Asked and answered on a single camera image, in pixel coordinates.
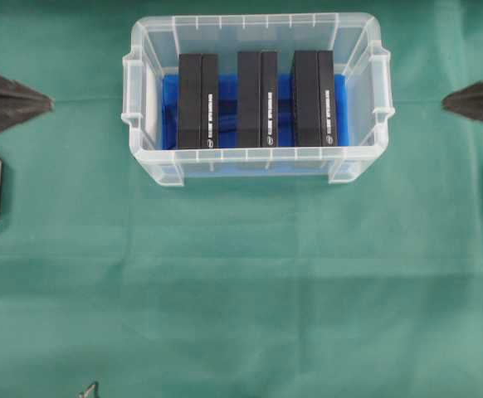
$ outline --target green cloth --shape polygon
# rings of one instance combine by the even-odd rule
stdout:
[[[370,12],[387,152],[324,177],[188,179],[131,157],[144,16]],[[0,134],[0,397],[483,397],[483,1],[0,0],[0,74],[55,111]]]

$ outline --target clear plastic storage box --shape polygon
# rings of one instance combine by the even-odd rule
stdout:
[[[349,146],[162,150],[163,77],[177,74],[181,53],[213,52],[219,73],[237,73],[237,52],[278,51],[280,74],[295,50],[333,50],[345,76]],[[378,21],[364,13],[146,17],[133,27],[124,57],[124,109],[131,153],[160,185],[186,177],[325,175],[329,183],[358,178],[388,146],[394,114],[390,53]]]

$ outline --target blue foam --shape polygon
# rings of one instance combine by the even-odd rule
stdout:
[[[344,76],[336,75],[335,104],[337,112],[338,145],[349,145],[347,123],[347,93]],[[166,75],[162,91],[162,149],[175,149],[177,144],[178,76]],[[236,147],[237,77],[219,76],[219,148]],[[278,144],[293,147],[291,114],[291,83],[289,75],[278,79]]]

